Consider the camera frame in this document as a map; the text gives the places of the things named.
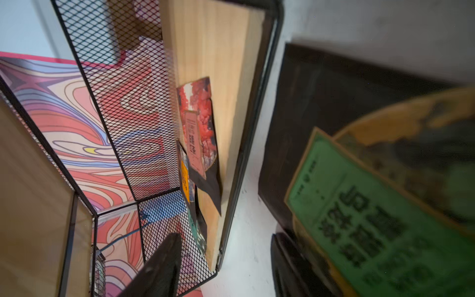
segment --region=orange sticker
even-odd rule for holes
[[[188,186],[188,169],[185,166],[183,160],[181,161],[181,184],[183,186],[183,192],[185,193],[186,200],[190,202],[190,189]]]

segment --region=white wall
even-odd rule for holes
[[[0,51],[73,59],[49,0],[0,0]]]
[[[475,2],[285,0],[285,20],[247,165],[228,248],[204,297],[275,296],[270,239],[276,221],[257,182],[286,42],[462,83],[475,82]]]

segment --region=black wire mesh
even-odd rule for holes
[[[181,269],[178,295],[200,285],[216,274],[210,271],[200,254],[188,223],[186,204],[180,190],[139,203],[145,257],[149,259],[170,233],[182,238]]]
[[[105,257],[96,247],[94,297],[105,296]]]
[[[54,0],[136,200],[179,186],[157,0]]]

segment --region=black metal frame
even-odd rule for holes
[[[228,210],[224,220],[223,236],[221,237],[219,245],[219,258],[216,264],[217,271],[221,269],[223,264],[224,253],[226,252],[226,246],[228,245],[229,233],[231,231],[239,193],[241,192],[247,161],[249,159],[252,142],[256,133],[257,121],[266,94],[272,62],[274,61],[280,31],[284,21],[284,7],[281,0],[227,0],[227,2],[263,9],[266,11],[266,16],[263,24],[263,36],[261,38],[261,45],[257,56],[257,64],[254,72],[249,104],[247,107],[244,131],[241,138],[239,154],[237,156],[233,183],[231,185]]]
[[[71,213],[69,215],[69,229],[67,232],[66,253],[63,261],[63,272],[59,283],[59,296],[66,296],[67,278],[69,276],[69,269],[66,269],[71,264],[71,256],[73,253],[74,231],[76,228],[76,214],[77,214],[77,200],[76,193],[73,195],[73,203],[71,206]]]
[[[250,6],[258,9],[262,9],[266,12],[266,17],[264,21],[264,32],[263,36],[261,38],[261,44],[260,44],[260,50],[258,54],[258,59],[257,59],[257,65],[255,69],[255,76],[254,76],[254,81],[253,85],[251,88],[251,93],[250,93],[250,99],[249,99],[249,104],[248,104],[248,109],[247,109],[247,114],[246,114],[246,120],[245,120],[245,125],[244,125],[244,131],[243,131],[243,136],[241,139],[241,144],[240,144],[240,150],[237,158],[237,165],[234,173],[234,179],[231,187],[231,195],[229,198],[229,204],[228,204],[228,210],[227,210],[227,215],[225,218],[224,222],[224,229],[223,229],[223,235],[221,238],[220,246],[219,246],[219,258],[218,258],[218,263],[216,266],[216,271],[212,273],[212,276],[209,277],[208,279],[196,284],[192,288],[188,289],[186,292],[183,292],[180,294],[180,296],[183,296],[190,291],[196,289],[197,287],[201,286],[205,282],[213,279],[216,275],[217,272],[220,270],[221,265],[222,265],[222,260],[223,256],[226,250],[227,242],[228,242],[228,237],[231,229],[231,224],[232,224],[232,219],[234,217],[234,212],[236,210],[236,204],[238,200],[238,196],[240,193],[240,188],[243,182],[244,178],[244,173],[246,170],[246,164],[249,158],[250,154],[250,149],[252,145],[252,141],[254,139],[254,134],[256,131],[257,127],[257,120],[260,114],[261,106],[262,106],[262,101],[264,99],[265,95],[265,90],[272,66],[272,61],[275,55],[276,47],[277,47],[277,42],[278,38],[280,35],[280,30],[282,27],[283,23],[283,6],[280,0],[224,0],[227,2],[232,2],[240,5],[245,5],[245,6]],[[93,90],[89,84],[89,81],[86,77],[86,74],[84,72],[83,67],[81,66],[81,62],[79,60],[78,54],[75,50],[75,47],[73,45],[73,42],[67,32],[67,28],[64,24],[64,21],[62,19],[61,13],[58,9],[58,6],[56,5],[55,0],[51,0],[51,3],[53,5],[53,8],[55,10],[55,13],[58,16],[58,19],[60,20],[60,25],[61,28],[65,34],[65,37],[67,39],[67,42],[70,46],[70,49],[73,53],[73,56],[75,58],[76,63],[78,64],[79,71],[81,72],[81,76],[83,77],[83,80],[86,84],[86,87],[89,91],[89,94],[92,98],[92,101],[94,103],[94,106],[96,107],[99,117],[101,119],[101,123],[103,124],[105,128],[105,133],[107,135],[107,138],[113,148],[113,151],[116,155],[117,149],[112,141],[111,135],[107,129],[107,125],[105,123],[105,120],[103,118],[102,113],[100,112],[99,105],[95,99]],[[129,207],[132,205],[136,205],[137,211],[140,216],[140,204],[143,202],[146,202],[150,199],[154,199],[163,195],[166,195],[168,193],[175,192],[179,190],[179,188],[172,188],[167,191],[150,195],[148,197],[142,198],[142,199],[136,199],[135,194],[133,191],[132,195],[134,198],[134,203],[133,204],[127,204],[123,207],[119,207],[116,209],[113,209],[111,211],[106,211],[103,213],[98,214],[97,211],[94,209],[92,204],[89,202],[89,200],[86,198],[82,190],[79,188],[77,185],[76,181],[73,179],[73,177],[70,175],[69,171],[66,169],[66,167],[63,165],[57,154],[54,152],[53,148],[49,145],[47,142],[46,138],[43,136],[43,134],[40,132],[36,124],[33,122],[31,117],[28,115],[26,110],[23,108],[21,103],[18,101],[16,96],[13,94],[13,92],[10,90],[8,85],[5,83],[5,81],[0,77],[0,90],[3,92],[5,97],[8,99],[9,103],[13,106],[13,108],[16,110],[18,115],[23,119],[27,127],[31,130],[33,136],[37,138],[38,142],[43,146],[44,150],[46,153],[51,157],[53,162],[56,164],[57,168],[60,170],[60,172],[63,174],[64,178],[67,180],[67,182],[72,186],[72,188],[75,190],[75,194],[73,196],[73,206],[71,209],[71,215],[70,215],[70,222],[69,222],[69,231],[68,231],[68,238],[67,238],[67,246],[66,246],[66,252],[65,252],[65,258],[64,258],[64,263],[62,267],[62,273],[61,273],[61,282],[60,282],[60,289],[58,292],[58,295],[60,297],[65,296],[66,294],[66,288],[67,288],[67,277],[68,277],[68,272],[69,272],[69,264],[70,264],[70,259],[71,259],[71,251],[72,251],[72,244],[73,244],[73,238],[74,238],[74,227],[76,223],[76,211],[77,211],[77,201],[80,200],[91,212],[94,220],[94,240],[93,240],[93,247],[96,247],[97,245],[97,226],[98,226],[98,220],[100,216],[103,216],[105,214],[111,213],[113,211],[120,210],[124,207]],[[129,188],[131,188],[131,184],[129,181],[129,178],[124,170],[124,166],[122,164],[122,161],[120,158],[118,158],[119,165],[121,167],[122,172],[124,173],[124,177],[127,181],[127,184]],[[146,253],[145,253],[145,248],[144,248],[144,241],[143,241],[143,227],[142,224],[140,223],[140,217],[139,217],[139,228],[140,228],[140,239],[141,239],[141,246],[142,246],[142,256],[145,261],[146,259]],[[94,290],[95,290],[95,269],[96,269],[96,253],[92,253],[92,268],[91,268],[91,275],[92,275],[92,281],[91,281],[91,287],[90,287],[90,292],[91,292],[91,297],[94,297]]]
[[[8,87],[7,83],[3,80],[3,78],[0,76],[0,91],[3,93],[3,95],[6,97],[8,102],[11,104],[11,106],[15,109],[17,112],[18,116],[21,117],[21,119],[24,121],[28,129],[31,131],[37,141],[41,144],[43,150],[45,151],[46,154],[49,155],[50,159],[53,160],[55,163],[56,167],[60,170],[62,173],[63,177],[67,180],[67,182],[71,185],[71,187],[74,189],[75,193],[72,198],[72,209],[71,209],[71,214],[69,218],[69,230],[68,230],[68,236],[67,236],[67,245],[66,245],[66,252],[65,252],[65,257],[63,261],[63,267],[61,269],[61,282],[60,282],[60,288],[58,291],[58,296],[63,297],[66,295],[66,289],[67,289],[67,276],[69,274],[69,264],[71,260],[71,252],[73,248],[73,238],[74,238],[74,226],[76,224],[76,211],[77,211],[77,201],[78,199],[81,200],[81,202],[87,207],[89,212],[91,213],[93,220],[94,220],[94,242],[93,245],[96,246],[97,244],[97,220],[99,216],[97,215],[97,211],[94,209],[92,204],[89,202],[89,200],[86,198],[84,195],[83,191],[81,188],[77,185],[76,181],[74,178],[71,176],[69,171],[66,169],[64,166],[63,162],[61,162],[60,158],[56,154],[56,152],[53,150],[53,148],[50,146],[49,142],[46,140],[44,135],[41,133],[40,129],[38,126],[36,126],[35,122],[31,119],[27,111],[23,108],[21,105],[20,101],[17,99],[15,94],[10,90]],[[95,275],[95,253],[93,253],[92,256],[92,276]],[[95,282],[91,282],[91,297],[94,297],[94,284]]]

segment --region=green sign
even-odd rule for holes
[[[287,204],[361,296],[475,296],[475,245],[315,130]]]

